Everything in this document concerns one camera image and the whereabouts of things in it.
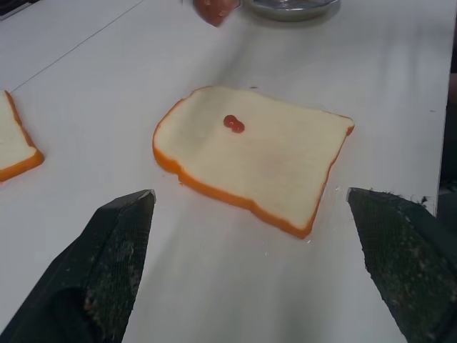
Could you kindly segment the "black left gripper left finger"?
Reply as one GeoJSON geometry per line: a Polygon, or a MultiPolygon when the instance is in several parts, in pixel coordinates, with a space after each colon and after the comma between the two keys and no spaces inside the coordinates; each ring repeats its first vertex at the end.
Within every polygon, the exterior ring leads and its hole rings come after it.
{"type": "Polygon", "coordinates": [[[136,301],[156,203],[152,189],[99,207],[50,263],[2,342],[121,342],[136,301]]]}

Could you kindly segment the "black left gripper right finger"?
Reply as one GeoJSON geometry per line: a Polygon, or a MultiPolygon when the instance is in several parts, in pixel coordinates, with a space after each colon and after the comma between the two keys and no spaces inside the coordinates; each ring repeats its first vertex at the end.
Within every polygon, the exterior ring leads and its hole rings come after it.
{"type": "Polygon", "coordinates": [[[456,230],[420,202],[351,187],[366,270],[408,342],[456,341],[456,230]]]}

